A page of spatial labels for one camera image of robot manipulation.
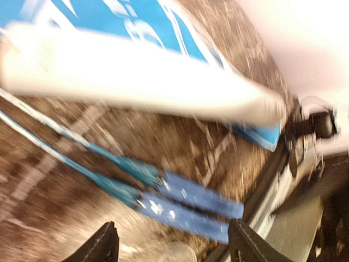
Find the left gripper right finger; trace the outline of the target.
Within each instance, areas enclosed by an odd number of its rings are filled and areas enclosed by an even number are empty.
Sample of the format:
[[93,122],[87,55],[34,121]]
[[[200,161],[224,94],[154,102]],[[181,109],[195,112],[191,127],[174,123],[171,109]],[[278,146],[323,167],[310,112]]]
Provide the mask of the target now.
[[291,262],[277,252],[242,219],[232,219],[228,227],[231,261]]

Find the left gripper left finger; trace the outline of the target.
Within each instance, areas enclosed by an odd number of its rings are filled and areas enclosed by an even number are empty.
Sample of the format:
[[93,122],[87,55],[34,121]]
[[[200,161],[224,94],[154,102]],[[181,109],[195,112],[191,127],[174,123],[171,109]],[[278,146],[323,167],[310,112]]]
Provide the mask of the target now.
[[63,262],[118,261],[119,236],[114,222],[104,223]]

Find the white shuttlecock tube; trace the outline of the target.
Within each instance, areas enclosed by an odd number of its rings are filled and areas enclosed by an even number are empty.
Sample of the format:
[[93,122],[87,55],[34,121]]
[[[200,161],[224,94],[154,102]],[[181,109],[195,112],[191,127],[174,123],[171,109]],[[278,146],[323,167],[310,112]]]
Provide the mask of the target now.
[[154,44],[22,22],[3,33],[1,80],[12,93],[252,126],[272,126],[286,115],[280,94]]

